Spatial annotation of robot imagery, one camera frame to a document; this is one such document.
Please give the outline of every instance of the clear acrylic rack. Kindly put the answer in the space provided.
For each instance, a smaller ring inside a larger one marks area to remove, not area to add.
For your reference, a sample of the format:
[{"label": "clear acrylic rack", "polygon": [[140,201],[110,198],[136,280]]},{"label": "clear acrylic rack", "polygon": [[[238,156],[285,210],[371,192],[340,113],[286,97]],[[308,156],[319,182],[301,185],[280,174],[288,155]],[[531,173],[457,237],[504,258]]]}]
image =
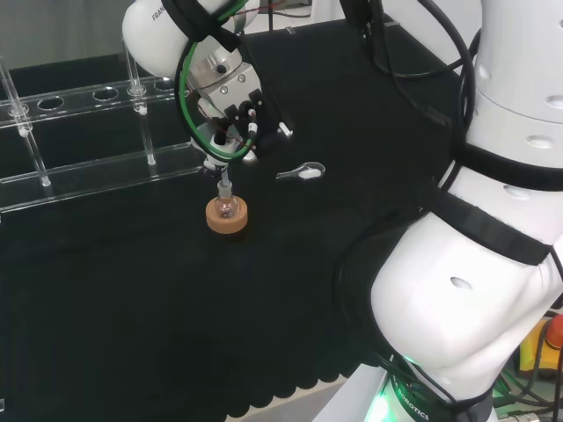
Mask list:
[{"label": "clear acrylic rack", "polygon": [[[182,176],[201,168],[201,156],[190,142],[153,148],[148,104],[173,99],[173,81],[154,76],[140,78],[136,63],[126,47],[125,52],[129,75],[127,81],[25,98],[18,96],[10,71],[0,57],[0,78],[8,96],[7,100],[0,101],[0,137],[3,131],[17,131],[35,169],[27,174],[0,178],[0,214]],[[135,111],[141,133],[139,149],[142,147],[143,150],[46,168],[33,124],[124,107]]]}]

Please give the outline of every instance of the black strap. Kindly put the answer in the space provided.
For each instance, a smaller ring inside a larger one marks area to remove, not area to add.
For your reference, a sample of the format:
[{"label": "black strap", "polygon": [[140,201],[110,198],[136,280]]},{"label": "black strap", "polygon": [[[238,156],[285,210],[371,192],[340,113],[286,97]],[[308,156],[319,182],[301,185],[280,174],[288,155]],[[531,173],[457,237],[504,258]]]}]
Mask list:
[{"label": "black strap", "polygon": [[465,141],[458,127],[451,155],[458,163],[501,183],[543,192],[563,192],[563,169],[520,163]]},{"label": "black strap", "polygon": [[551,246],[497,220],[485,211],[429,186],[420,193],[420,204],[473,242],[503,257],[528,266],[538,266]]},{"label": "black strap", "polygon": [[211,36],[231,53],[240,45],[237,35],[222,28],[225,22],[210,15],[198,0],[162,0],[162,5],[188,39],[201,42]]}]

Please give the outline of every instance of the table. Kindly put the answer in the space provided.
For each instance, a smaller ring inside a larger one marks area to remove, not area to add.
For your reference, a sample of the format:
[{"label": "table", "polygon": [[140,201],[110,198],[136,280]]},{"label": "table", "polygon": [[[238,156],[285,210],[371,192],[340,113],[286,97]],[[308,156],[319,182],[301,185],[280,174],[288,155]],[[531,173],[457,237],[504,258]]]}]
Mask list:
[{"label": "table", "polygon": [[[399,26],[390,36],[397,71],[441,65]],[[334,307],[335,262],[391,211],[413,215],[417,183],[439,178],[449,164],[450,134],[374,72],[344,22],[249,42],[296,133],[258,165],[232,169],[235,192],[249,205],[244,239],[209,231],[204,208],[215,182],[197,175],[3,216],[7,415],[218,422],[289,397],[296,386],[350,375],[362,361]],[[123,79],[122,66],[116,56],[100,57],[22,69],[14,79],[25,96]],[[457,84],[447,75],[406,88],[449,113]],[[127,124],[133,114],[119,114],[128,112],[77,118],[76,129],[89,125],[81,142],[60,123],[37,125],[45,160],[138,148],[135,124]],[[160,138],[185,136],[173,104],[152,113]],[[3,175],[28,165],[14,139],[0,147]],[[274,181],[306,161],[325,165],[321,181]],[[350,282],[373,281],[390,246],[370,246]]]}]

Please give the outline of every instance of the glass vial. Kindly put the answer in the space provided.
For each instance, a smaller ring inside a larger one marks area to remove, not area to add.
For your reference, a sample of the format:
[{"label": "glass vial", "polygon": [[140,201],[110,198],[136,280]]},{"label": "glass vial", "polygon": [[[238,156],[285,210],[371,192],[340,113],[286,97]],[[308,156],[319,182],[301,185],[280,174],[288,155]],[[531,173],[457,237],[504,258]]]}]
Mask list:
[{"label": "glass vial", "polygon": [[216,215],[220,218],[231,218],[238,214],[240,205],[237,198],[232,196],[232,183],[221,180],[217,187],[219,188],[219,196],[215,200]]}]

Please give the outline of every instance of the green cable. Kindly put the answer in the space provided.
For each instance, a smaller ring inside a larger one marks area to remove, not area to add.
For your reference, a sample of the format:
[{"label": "green cable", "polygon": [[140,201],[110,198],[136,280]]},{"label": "green cable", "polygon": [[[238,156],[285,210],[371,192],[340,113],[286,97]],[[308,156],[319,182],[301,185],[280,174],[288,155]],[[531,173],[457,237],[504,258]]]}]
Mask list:
[{"label": "green cable", "polygon": [[[220,21],[223,21],[227,18],[230,18],[232,15],[234,15],[237,11],[239,11],[247,2],[248,0],[241,0],[239,2],[237,2],[237,4],[235,4],[234,6],[232,6],[229,10],[227,10],[223,15],[221,15],[219,17]],[[182,106],[182,112],[184,113],[184,117],[186,118],[187,124],[189,125],[189,127],[194,131],[194,133],[196,134],[198,140],[203,143],[211,152],[217,154],[218,156],[224,157],[224,158],[237,158],[239,156],[244,156],[246,155],[246,153],[250,150],[250,148],[252,147],[252,140],[248,140],[246,141],[245,146],[239,151],[239,152],[235,152],[235,153],[230,153],[230,152],[224,152],[221,151],[220,149],[215,148],[213,145],[211,145],[210,142],[208,142],[207,140],[205,140],[200,132],[197,130],[197,126],[195,126],[194,121],[192,120],[192,116],[190,116],[189,111],[187,110],[187,105],[186,105],[186,80],[187,80],[187,73],[190,69],[190,64],[192,62],[192,59],[194,58],[194,53],[195,53],[195,49],[197,48],[197,42],[194,42],[194,44],[192,45],[192,47],[190,48],[190,51],[188,52],[186,59],[184,60],[184,65],[182,67],[182,75],[180,77],[179,80],[179,102]]]}]

